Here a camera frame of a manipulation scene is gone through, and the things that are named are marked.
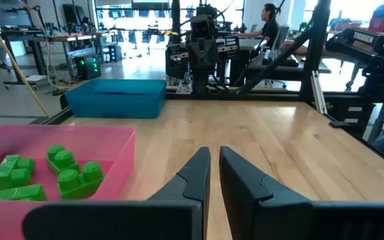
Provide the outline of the black control box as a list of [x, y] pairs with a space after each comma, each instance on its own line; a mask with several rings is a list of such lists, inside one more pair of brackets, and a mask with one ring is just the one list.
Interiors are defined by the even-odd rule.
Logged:
[[375, 104], [366, 97], [326, 97], [328, 115], [342, 122], [345, 128], [362, 137]]

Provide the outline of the silver aluminium profile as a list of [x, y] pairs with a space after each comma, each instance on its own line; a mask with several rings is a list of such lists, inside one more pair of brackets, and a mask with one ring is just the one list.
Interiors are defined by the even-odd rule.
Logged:
[[313, 90], [313, 97], [314, 97], [316, 110], [320, 112], [320, 114], [322, 115], [328, 114], [323, 90], [321, 88], [320, 81], [319, 81], [318, 71], [311, 72], [311, 86]]

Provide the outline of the blue plastic bin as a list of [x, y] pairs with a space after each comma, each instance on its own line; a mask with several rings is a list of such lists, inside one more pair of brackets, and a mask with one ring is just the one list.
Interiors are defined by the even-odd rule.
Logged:
[[165, 103], [166, 81], [93, 79], [65, 94], [75, 117], [157, 118]]

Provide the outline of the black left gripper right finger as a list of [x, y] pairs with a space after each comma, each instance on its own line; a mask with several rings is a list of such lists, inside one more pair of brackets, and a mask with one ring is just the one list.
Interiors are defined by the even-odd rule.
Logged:
[[220, 148], [233, 240], [384, 240], [384, 202], [312, 201]]

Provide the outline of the black computer tower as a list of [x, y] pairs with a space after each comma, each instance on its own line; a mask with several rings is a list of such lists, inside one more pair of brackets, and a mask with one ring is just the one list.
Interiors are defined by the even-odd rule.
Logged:
[[108, 47], [108, 61], [118, 62], [122, 60], [121, 47], [119, 45], [112, 45]]

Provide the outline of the grey office chair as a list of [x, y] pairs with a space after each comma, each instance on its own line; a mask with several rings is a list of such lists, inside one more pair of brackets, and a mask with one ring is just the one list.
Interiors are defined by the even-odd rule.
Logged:
[[289, 28], [290, 28], [289, 25], [282, 25], [279, 27], [278, 33], [272, 44], [272, 48], [271, 48], [272, 50], [278, 49], [281, 46], [281, 44], [285, 41], [287, 34], [289, 32]]

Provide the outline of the person's forearm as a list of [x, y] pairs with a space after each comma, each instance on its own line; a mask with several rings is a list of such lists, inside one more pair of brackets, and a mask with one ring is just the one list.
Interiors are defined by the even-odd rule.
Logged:
[[[285, 41], [280, 45], [279, 49], [282, 49], [282, 50], [287, 49], [294, 43], [295, 43], [294, 41]], [[302, 45], [297, 50], [295, 50], [295, 54], [306, 55], [307, 51], [308, 51], [308, 48], [305, 47], [304, 45]], [[326, 53], [327, 53], [327, 51], [326, 51], [325, 47], [323, 47], [322, 54], [324, 55]]]

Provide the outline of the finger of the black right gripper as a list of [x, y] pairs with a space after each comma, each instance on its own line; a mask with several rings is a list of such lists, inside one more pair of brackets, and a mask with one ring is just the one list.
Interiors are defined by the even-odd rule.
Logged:
[[215, 39], [204, 42], [204, 64], [206, 69], [214, 69], [219, 62], [218, 46]]
[[202, 46], [203, 46], [202, 40], [191, 41], [188, 44], [189, 62], [191, 64], [192, 70], [194, 71], [202, 70], [201, 60], [200, 60]]

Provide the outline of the computer tower with green lights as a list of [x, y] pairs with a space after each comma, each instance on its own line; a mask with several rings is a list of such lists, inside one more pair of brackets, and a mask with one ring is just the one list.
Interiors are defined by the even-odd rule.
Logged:
[[78, 79], [90, 80], [101, 76], [100, 62], [96, 57], [76, 57], [75, 63]]

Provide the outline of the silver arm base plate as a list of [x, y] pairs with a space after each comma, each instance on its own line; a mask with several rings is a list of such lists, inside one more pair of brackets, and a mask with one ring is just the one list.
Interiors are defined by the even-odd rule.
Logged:
[[184, 80], [184, 79], [179, 80], [176, 88], [176, 94], [180, 94], [180, 95], [191, 94], [193, 92], [192, 83], [193, 82], [191, 80]]

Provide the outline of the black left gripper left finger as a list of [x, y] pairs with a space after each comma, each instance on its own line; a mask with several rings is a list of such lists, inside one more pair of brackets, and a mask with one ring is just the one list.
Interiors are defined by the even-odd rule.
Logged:
[[142, 201], [60, 201], [31, 210], [26, 240], [205, 240], [211, 154], [202, 147]]

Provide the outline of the low white cart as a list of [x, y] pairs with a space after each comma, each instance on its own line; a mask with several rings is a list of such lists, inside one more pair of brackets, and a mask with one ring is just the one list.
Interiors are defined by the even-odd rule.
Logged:
[[[45, 75], [30, 75], [26, 77], [25, 80], [35, 91], [40, 87], [49, 85], [48, 78]], [[21, 79], [18, 79], [16, 81], [4, 81], [3, 84], [6, 89], [9, 89], [11, 85], [24, 85], [24, 82]]]

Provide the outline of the brown top work table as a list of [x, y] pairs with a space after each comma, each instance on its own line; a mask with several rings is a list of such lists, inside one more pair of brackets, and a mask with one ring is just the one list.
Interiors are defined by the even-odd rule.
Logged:
[[32, 48], [33, 57], [35, 60], [35, 66], [38, 70], [39, 75], [46, 74], [45, 60], [43, 56], [43, 52], [41, 50], [40, 43], [46, 42], [47, 46], [51, 43], [60, 43], [63, 47], [63, 52], [67, 64], [67, 69], [69, 72], [69, 76], [74, 79], [75, 75], [75, 57], [82, 57], [87, 55], [93, 55], [95, 52], [95, 47], [92, 46], [86, 49], [74, 50], [69, 44], [78, 41], [84, 40], [94, 40], [94, 36], [92, 35], [83, 35], [83, 36], [68, 36], [68, 37], [38, 37], [37, 34], [40, 31], [14, 31], [14, 30], [2, 30], [0, 36], [2, 40], [5, 41], [6, 46], [8, 48], [8, 53], [13, 52], [13, 48], [11, 47], [11, 43], [15, 41], [26, 41]]

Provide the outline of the green toy brick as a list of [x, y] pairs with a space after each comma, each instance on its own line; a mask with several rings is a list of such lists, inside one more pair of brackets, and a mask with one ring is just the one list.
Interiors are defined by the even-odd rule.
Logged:
[[35, 161], [20, 155], [6, 155], [0, 164], [0, 190], [29, 185], [35, 172]]
[[47, 149], [46, 163], [55, 176], [68, 169], [80, 172], [79, 163], [74, 160], [73, 153], [60, 144], [51, 145]]
[[46, 201], [42, 184], [26, 185], [0, 190], [0, 200]]
[[57, 176], [57, 186], [62, 199], [83, 199], [93, 195], [105, 176], [97, 162], [84, 164], [82, 173], [67, 169]]

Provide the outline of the pink plastic bin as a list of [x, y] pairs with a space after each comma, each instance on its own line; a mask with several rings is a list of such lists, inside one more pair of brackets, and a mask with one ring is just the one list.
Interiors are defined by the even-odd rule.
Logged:
[[[116, 200], [134, 170], [135, 131], [130, 127], [74, 125], [0, 126], [0, 164], [18, 154], [36, 163], [33, 183], [40, 183], [48, 200], [60, 200], [57, 177], [46, 163], [47, 149], [63, 145], [80, 165], [94, 161], [105, 174], [92, 200]], [[21, 224], [38, 201], [0, 201], [0, 239], [22, 239]]]

